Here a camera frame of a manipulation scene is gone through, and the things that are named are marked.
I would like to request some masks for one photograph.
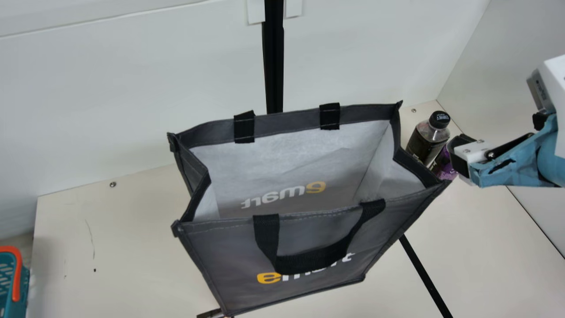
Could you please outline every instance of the white tabletop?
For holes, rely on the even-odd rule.
[[[403,139],[439,108],[402,109]],[[458,134],[451,125],[452,134]],[[218,308],[170,225],[175,166],[38,200],[29,317],[195,317]],[[505,187],[454,182],[407,236],[455,317],[565,316],[565,261]],[[399,243],[364,282],[239,317],[441,317]]]

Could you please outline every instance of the mark on table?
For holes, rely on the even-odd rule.
[[[94,238],[92,237],[92,230],[90,229],[90,225],[88,224],[88,221],[86,219],[84,219],[84,222],[88,227],[88,233],[90,233],[90,242],[92,243],[92,259],[94,259],[96,257],[96,249],[94,248]]]

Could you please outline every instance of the teal basket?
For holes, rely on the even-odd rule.
[[[29,270],[22,264],[20,251],[0,246],[0,318],[25,318],[28,287]]]

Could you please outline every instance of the shopping bag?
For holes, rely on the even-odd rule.
[[[168,134],[191,194],[173,234],[224,315],[363,281],[447,187],[400,148],[401,103]]]

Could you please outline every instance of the black strap loop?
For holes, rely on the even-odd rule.
[[[340,129],[340,103],[320,105],[320,129]]]
[[[255,242],[273,265],[275,272],[294,275],[329,267],[347,254],[349,244],[361,226],[385,209],[385,200],[362,203],[363,213],[349,233],[329,246],[294,255],[277,256],[280,219],[278,214],[253,216]]]
[[[167,139],[169,140],[169,150],[173,153],[177,153],[179,151],[179,142],[176,139],[176,135],[168,132]]]
[[[252,110],[233,117],[233,140],[236,144],[255,142],[255,113]]]

